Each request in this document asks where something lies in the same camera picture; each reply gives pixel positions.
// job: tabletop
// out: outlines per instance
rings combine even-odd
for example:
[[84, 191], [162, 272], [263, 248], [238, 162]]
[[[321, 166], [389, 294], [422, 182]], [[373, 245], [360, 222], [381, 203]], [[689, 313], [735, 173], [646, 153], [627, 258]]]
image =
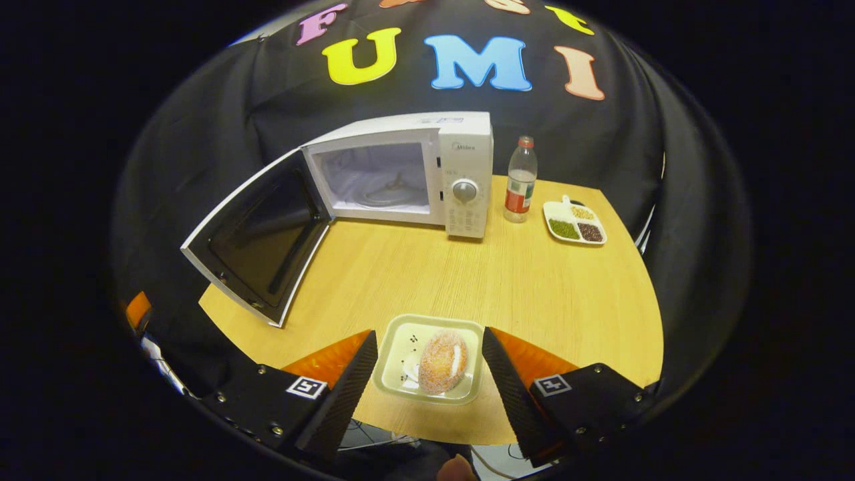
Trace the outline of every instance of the tabletop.
[[[659, 379], [663, 332], [656, 295], [632, 238], [596, 189], [538, 180], [525, 223], [502, 212], [507, 177], [492, 179], [483, 240], [449, 238], [442, 226], [338, 219], [315, 253], [281, 329], [213, 285], [199, 304], [253, 361], [288, 365], [399, 314], [475, 321], [568, 362], [606, 363], [639, 386]], [[602, 246], [552, 238], [543, 203], [563, 195], [596, 212]], [[370, 425], [461, 444], [516, 442], [489, 367], [464, 406], [421, 403], [366, 385], [353, 414]]]

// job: water bottle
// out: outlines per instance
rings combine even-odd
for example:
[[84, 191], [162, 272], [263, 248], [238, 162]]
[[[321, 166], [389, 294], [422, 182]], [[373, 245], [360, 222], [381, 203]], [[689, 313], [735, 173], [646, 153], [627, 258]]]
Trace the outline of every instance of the water bottle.
[[513, 223], [525, 222], [531, 205], [534, 181], [537, 179], [537, 156], [534, 139], [520, 137], [508, 164], [508, 191], [504, 195], [504, 218]]

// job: microwave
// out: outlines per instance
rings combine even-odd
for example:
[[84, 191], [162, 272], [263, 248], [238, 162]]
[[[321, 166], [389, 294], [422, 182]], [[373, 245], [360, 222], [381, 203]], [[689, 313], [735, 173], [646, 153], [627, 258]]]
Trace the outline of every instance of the microwave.
[[487, 112], [353, 122], [261, 169], [180, 250], [222, 292], [281, 327], [337, 217], [443, 225], [449, 236], [483, 238], [492, 151]]

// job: white divided plate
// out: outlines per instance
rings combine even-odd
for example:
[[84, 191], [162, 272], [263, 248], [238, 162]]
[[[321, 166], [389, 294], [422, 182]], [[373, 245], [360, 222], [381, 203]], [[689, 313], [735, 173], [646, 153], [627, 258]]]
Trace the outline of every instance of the white divided plate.
[[[574, 214], [573, 209], [576, 209], [579, 213], [577, 216]], [[583, 218], [586, 214], [589, 214], [593, 219]], [[570, 203], [570, 197], [564, 195], [562, 197], [561, 202], [544, 202], [543, 203], [543, 217], [546, 219], [546, 227], [549, 229], [552, 237], [556, 239], [560, 239], [561, 241], [568, 242], [578, 242], [580, 244], [605, 244], [605, 242], [609, 239], [605, 234], [605, 229], [603, 228], [603, 224], [599, 221], [599, 217], [595, 214], [591, 209], [583, 205], [575, 205]], [[570, 239], [569, 237], [562, 237], [555, 233], [552, 230], [552, 226], [549, 224], [550, 220], [562, 221], [566, 223], [573, 224], [573, 228], [576, 229], [576, 233], [579, 235], [579, 239]], [[579, 229], [580, 223], [588, 223], [597, 226], [599, 229], [599, 233], [603, 235], [602, 240], [585, 240], [582, 237], [582, 233]]]
[[[440, 330], [454, 330], [466, 344], [467, 364], [460, 382], [445, 393], [429, 395], [419, 389], [422, 350]], [[481, 388], [481, 341], [484, 328], [472, 321], [433, 318], [416, 314], [395, 317], [386, 328], [372, 379], [382, 392], [415, 401], [461, 406], [478, 396]]]

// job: microwave button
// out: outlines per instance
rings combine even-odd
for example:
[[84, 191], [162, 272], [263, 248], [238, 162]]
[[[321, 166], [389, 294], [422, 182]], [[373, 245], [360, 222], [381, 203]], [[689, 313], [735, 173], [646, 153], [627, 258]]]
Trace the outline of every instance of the microwave button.
[[454, 197], [463, 204], [466, 204], [478, 195], [478, 187], [471, 181], [465, 180], [454, 182], [454, 185], [451, 186], [451, 191], [454, 193]]

